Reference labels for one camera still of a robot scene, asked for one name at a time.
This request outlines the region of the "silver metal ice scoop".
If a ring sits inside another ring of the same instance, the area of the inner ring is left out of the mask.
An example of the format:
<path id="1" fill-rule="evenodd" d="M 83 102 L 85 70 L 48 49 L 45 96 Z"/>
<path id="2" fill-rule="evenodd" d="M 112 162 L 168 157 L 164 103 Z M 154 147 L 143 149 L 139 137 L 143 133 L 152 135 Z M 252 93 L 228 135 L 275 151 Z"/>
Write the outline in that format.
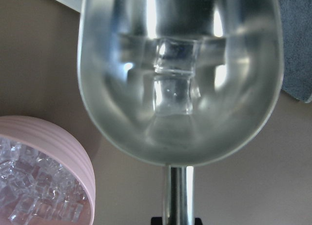
<path id="1" fill-rule="evenodd" d="M 278 100 L 278 0 L 82 0 L 77 63 L 101 134 L 165 167 L 162 223 L 192 225 L 194 167 L 244 147 Z"/>

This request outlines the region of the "clear ice cube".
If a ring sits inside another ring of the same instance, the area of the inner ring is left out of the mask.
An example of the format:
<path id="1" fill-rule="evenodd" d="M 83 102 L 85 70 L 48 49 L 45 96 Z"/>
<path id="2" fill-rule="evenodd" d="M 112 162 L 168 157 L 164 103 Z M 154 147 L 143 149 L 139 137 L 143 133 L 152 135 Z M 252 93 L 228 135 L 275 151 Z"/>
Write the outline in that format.
<path id="1" fill-rule="evenodd" d="M 157 115 L 189 115 L 193 111 L 191 85 L 201 43 L 162 38 L 154 60 L 153 109 Z"/>

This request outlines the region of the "pile of clear ice cubes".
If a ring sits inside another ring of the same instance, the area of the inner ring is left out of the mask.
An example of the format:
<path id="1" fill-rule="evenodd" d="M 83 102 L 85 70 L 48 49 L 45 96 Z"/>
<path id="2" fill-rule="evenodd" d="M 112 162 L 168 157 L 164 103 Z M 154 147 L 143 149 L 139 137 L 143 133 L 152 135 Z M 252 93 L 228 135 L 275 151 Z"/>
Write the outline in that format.
<path id="1" fill-rule="evenodd" d="M 30 146 L 0 139 L 0 214 L 13 225 L 77 223 L 87 195 L 62 164 Z"/>

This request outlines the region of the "pink plastic bowl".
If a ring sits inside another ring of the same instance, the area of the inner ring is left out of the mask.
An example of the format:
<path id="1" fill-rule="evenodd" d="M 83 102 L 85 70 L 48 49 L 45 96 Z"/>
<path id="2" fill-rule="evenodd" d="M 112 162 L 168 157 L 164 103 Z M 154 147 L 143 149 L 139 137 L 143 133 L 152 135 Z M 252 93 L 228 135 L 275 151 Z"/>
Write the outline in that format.
<path id="1" fill-rule="evenodd" d="M 77 224 L 93 224 L 95 174 L 87 152 L 74 136 L 54 123 L 28 116 L 1 116 L 0 135 L 36 148 L 65 166 L 83 186 L 89 200 Z"/>

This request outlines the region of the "grey folded cloth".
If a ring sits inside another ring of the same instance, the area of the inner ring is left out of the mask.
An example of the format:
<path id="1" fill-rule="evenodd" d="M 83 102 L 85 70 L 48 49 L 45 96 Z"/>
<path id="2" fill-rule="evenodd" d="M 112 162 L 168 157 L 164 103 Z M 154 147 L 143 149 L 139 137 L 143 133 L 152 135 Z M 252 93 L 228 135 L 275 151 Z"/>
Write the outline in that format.
<path id="1" fill-rule="evenodd" d="M 279 0 L 284 42 L 282 89 L 312 102 L 312 0 Z"/>

